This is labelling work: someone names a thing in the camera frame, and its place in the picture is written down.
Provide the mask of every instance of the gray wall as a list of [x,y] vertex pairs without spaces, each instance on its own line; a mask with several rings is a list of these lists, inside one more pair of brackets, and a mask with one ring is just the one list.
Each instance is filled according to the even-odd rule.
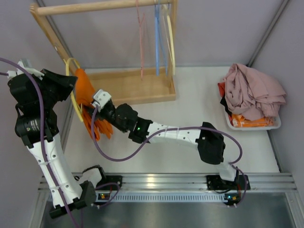
[[[5,0],[0,7],[0,56],[17,62],[27,57],[37,69],[64,73],[64,65],[29,12],[32,0]],[[0,63],[0,72],[14,69]],[[15,135],[17,113],[7,78],[0,76],[0,226],[26,228],[42,172],[34,157]],[[62,126],[64,104],[58,104]]]
[[[44,0],[47,6],[100,0]],[[175,40],[179,66],[248,63],[281,0],[179,0]],[[146,66],[154,66],[154,6],[146,16]],[[136,8],[53,17],[83,67],[140,65]]]
[[282,126],[271,131],[283,169],[293,174],[304,201],[304,1],[291,0],[254,68],[276,77],[287,92]]

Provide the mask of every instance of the table surface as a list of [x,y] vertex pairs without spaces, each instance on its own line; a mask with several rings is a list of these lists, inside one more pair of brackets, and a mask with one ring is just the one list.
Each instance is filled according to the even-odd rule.
[[[275,155],[266,131],[234,131],[226,122],[217,82],[229,67],[178,67],[174,77],[177,93],[175,101],[132,105],[139,117],[171,126],[201,126],[212,123],[218,130],[235,137],[243,148],[243,157],[237,166],[244,172],[279,172]],[[114,129],[110,140],[104,135],[100,148],[113,158],[124,158],[139,146]],[[239,150],[225,137],[224,159],[235,160]],[[85,126],[73,116],[65,156],[72,172],[99,164],[105,172],[119,173],[215,173],[213,165],[200,160],[197,150],[178,144],[147,144],[133,158],[125,162],[105,159],[95,148]]]

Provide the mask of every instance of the wooden frame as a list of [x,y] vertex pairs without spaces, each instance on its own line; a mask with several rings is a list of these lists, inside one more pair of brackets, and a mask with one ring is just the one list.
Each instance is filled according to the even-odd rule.
[[[176,31],[176,17],[178,0],[139,0],[139,6],[152,6],[155,3],[171,4],[171,26],[173,39]],[[136,7],[136,0],[111,0],[94,3],[81,3],[73,5],[39,7],[36,3],[30,5],[29,10],[39,24],[50,43],[56,49],[60,58],[66,62],[70,56],[64,49],[56,33],[49,24],[46,16],[68,13],[90,12],[98,10],[111,10]],[[144,70],[141,80],[140,69],[125,70],[119,72],[101,72],[90,74],[90,80],[95,89],[102,88],[112,95],[115,105],[143,104],[151,102],[173,101],[176,93],[173,82],[172,62],[168,59],[168,75],[164,68],[160,69],[160,75],[156,75],[155,68]],[[74,73],[76,67],[72,64],[69,70]]]

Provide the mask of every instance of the robotic arm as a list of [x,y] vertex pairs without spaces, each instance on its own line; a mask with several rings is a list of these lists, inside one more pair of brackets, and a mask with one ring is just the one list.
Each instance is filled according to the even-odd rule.
[[[17,122],[15,132],[35,157],[47,180],[53,197],[54,208],[50,211],[52,218],[59,217],[69,210],[80,209],[95,202],[95,188],[97,184],[107,183],[106,176],[100,166],[86,169],[79,181],[76,181],[65,160],[60,135],[57,127],[57,116],[53,111],[58,101],[66,100],[73,90],[77,78],[62,76],[43,69],[41,72],[32,69],[27,61],[20,61],[19,65],[29,71],[39,86],[43,96],[45,116],[40,119],[39,99],[29,78],[22,72],[9,71],[9,90],[17,100]],[[159,130],[149,140],[149,143],[176,143],[198,149],[202,161],[217,167],[223,180],[234,181],[236,170],[228,161],[224,161],[225,144],[223,136],[204,130],[166,131],[171,126],[159,124],[152,120],[138,117],[138,113],[129,105],[122,104],[115,108],[109,93],[99,90],[92,99],[92,105],[98,108],[97,118],[106,119],[122,132],[129,132],[129,138],[136,143],[143,143],[149,136]],[[86,107],[90,114],[94,109]],[[44,121],[44,145],[47,159],[44,159],[40,141],[40,121]],[[210,123],[203,123],[204,127],[215,129]],[[49,172],[49,167],[57,180]]]

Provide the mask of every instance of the pink fabric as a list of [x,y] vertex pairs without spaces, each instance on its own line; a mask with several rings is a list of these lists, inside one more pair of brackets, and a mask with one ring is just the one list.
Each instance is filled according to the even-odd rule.
[[248,120],[278,116],[286,104],[286,92],[276,79],[243,64],[233,64],[224,81],[228,109]]

